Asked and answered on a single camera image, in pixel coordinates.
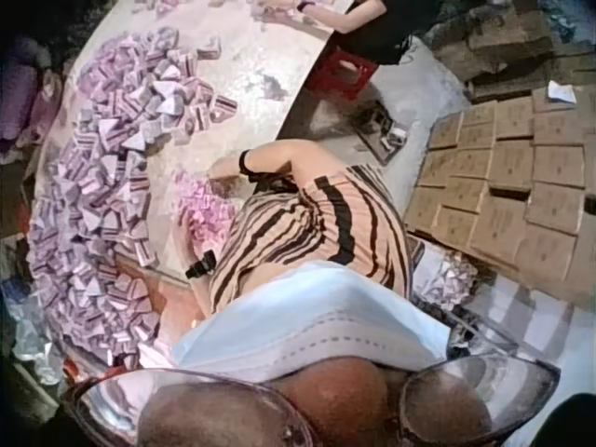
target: hand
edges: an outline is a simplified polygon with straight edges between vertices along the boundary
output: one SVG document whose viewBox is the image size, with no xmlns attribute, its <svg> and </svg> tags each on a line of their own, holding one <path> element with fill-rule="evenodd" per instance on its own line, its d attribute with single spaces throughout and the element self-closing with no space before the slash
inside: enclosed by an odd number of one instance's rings
<svg viewBox="0 0 596 447">
<path fill-rule="evenodd" d="M 264 0 L 263 6 L 274 7 L 277 9 L 295 9 L 300 4 L 300 0 Z"/>
<path fill-rule="evenodd" d="M 190 220 L 190 212 L 184 209 L 174 217 L 171 229 L 176 252 L 184 269 L 198 261 L 191 238 Z"/>
<path fill-rule="evenodd" d="M 211 180 L 229 179 L 240 175 L 237 156 L 226 156 L 217 160 L 207 171 Z"/>
</svg>

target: red stool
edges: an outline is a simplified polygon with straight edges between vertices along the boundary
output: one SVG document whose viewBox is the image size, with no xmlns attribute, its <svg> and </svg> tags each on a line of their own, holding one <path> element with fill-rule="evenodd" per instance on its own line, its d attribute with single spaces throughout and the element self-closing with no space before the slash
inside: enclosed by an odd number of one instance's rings
<svg viewBox="0 0 596 447">
<path fill-rule="evenodd" d="M 342 78 L 342 73 L 345 74 L 348 71 L 342 62 L 349 62 L 356 67 L 358 77 L 354 82 Z M 348 101 L 354 101 L 377 68 L 379 66 L 376 63 L 346 53 L 337 47 L 315 67 L 314 72 L 306 80 L 306 88 L 311 91 L 335 90 Z"/>
</svg>

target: table surface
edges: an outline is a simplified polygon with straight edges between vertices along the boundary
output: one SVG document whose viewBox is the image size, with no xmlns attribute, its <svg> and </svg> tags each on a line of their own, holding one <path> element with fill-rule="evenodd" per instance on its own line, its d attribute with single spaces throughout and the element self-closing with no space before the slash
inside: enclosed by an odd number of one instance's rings
<svg viewBox="0 0 596 447">
<path fill-rule="evenodd" d="M 345 12 L 351 3 L 352 0 L 336 0 L 328 7 Z M 156 270 L 183 279 L 183 267 L 175 255 L 169 230 L 172 204 L 177 201 L 173 173 L 185 169 L 200 175 L 221 156 L 275 140 L 332 30 L 307 23 L 307 18 L 298 13 L 292 17 L 276 16 L 268 22 L 256 21 L 251 17 L 251 5 L 243 0 L 228 0 L 220 7 L 209 7 L 208 0 L 194 0 L 180 4 L 161 19 L 155 11 L 139 11 L 139 7 L 143 5 L 135 5 L 134 0 L 118 2 L 74 63 L 61 111 L 42 149 L 36 193 L 41 194 L 44 189 L 47 162 L 71 138 L 72 123 L 85 100 L 75 88 L 78 73 L 104 41 L 123 32 L 147 33 L 166 25 L 180 31 L 181 47 L 195 47 L 218 35 L 221 58 L 200 61 L 196 75 L 212 84 L 216 92 L 236 100 L 236 115 L 212 125 L 207 132 L 195 133 L 186 146 L 166 143 L 148 157 L 147 163 L 152 195 L 147 223 L 159 260 Z M 267 99 L 265 95 L 271 91 L 266 86 L 276 81 L 281 94 Z M 247 185 L 238 188 L 240 197 L 246 197 L 249 191 Z"/>
</svg>

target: black shirt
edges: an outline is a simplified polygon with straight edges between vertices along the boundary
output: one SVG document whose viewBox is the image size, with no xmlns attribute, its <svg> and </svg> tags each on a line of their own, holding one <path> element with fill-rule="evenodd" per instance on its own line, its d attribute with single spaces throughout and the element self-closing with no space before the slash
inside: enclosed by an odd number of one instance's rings
<svg viewBox="0 0 596 447">
<path fill-rule="evenodd" d="M 386 13 L 351 33 L 338 36 L 339 46 L 379 64 L 397 64 L 400 46 L 414 32 L 426 31 L 439 14 L 441 0 L 382 0 Z M 360 6 L 354 3 L 347 12 Z"/>
</svg>

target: striped shirt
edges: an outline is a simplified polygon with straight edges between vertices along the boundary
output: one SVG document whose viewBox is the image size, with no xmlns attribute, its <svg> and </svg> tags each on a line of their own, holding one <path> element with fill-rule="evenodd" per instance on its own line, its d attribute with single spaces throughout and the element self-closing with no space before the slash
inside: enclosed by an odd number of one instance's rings
<svg viewBox="0 0 596 447">
<path fill-rule="evenodd" d="M 257 272 L 291 270 L 308 261 L 345 265 L 408 299 L 412 262 L 406 232 L 381 175 L 357 165 L 297 192 L 253 195 L 235 218 L 211 277 L 212 311 L 237 299 Z"/>
</svg>

